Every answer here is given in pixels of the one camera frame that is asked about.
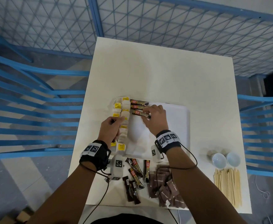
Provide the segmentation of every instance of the white table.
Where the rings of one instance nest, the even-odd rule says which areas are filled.
[[[237,211],[251,213],[232,58],[98,37],[69,175],[82,150],[97,138],[101,122],[111,115],[119,96],[186,106],[190,110],[190,150],[198,167],[213,181],[215,168],[207,153],[238,153],[243,205]],[[124,176],[129,175],[124,169]],[[97,174],[86,204],[98,204],[106,186]],[[139,206],[158,207],[146,189],[138,192]],[[101,205],[134,206],[127,202],[122,180],[111,181]]]

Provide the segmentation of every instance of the white cup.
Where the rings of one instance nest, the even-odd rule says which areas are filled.
[[[215,153],[212,155],[212,164],[218,169],[224,169],[227,165],[227,159],[223,154]]]
[[[226,156],[227,162],[232,167],[238,167],[240,164],[240,156],[235,152],[229,152]]]

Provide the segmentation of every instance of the black wrist strap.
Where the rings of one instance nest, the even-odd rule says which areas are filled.
[[[181,147],[179,137],[170,130],[163,130],[156,135],[155,145],[160,153],[166,154],[173,147]]]
[[[106,168],[111,151],[104,141],[95,140],[81,153],[79,163],[89,161],[93,163],[97,171]]]

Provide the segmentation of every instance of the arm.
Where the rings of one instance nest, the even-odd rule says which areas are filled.
[[[143,109],[151,113],[151,119],[142,117],[146,127],[155,136],[168,130],[166,112],[161,105]],[[191,168],[195,164],[181,147],[174,147],[166,153],[170,167]],[[224,194],[206,177],[198,167],[189,170],[171,169],[173,179],[195,222],[245,224]]]
[[[110,147],[112,140],[118,136],[119,127],[124,119],[124,117],[109,117],[103,121],[97,140],[104,141]],[[82,165],[96,172],[93,163],[83,162]],[[78,165],[27,224],[77,224],[96,175],[94,172]]]

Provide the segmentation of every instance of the forearm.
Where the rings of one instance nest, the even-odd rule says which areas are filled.
[[[167,158],[170,167],[190,168],[195,165],[180,147],[168,150]],[[198,167],[171,171],[180,195],[197,224],[246,223],[224,194]]]
[[[84,165],[96,171],[91,162],[85,162]],[[35,212],[27,224],[77,224],[94,177],[94,172],[79,165]]]

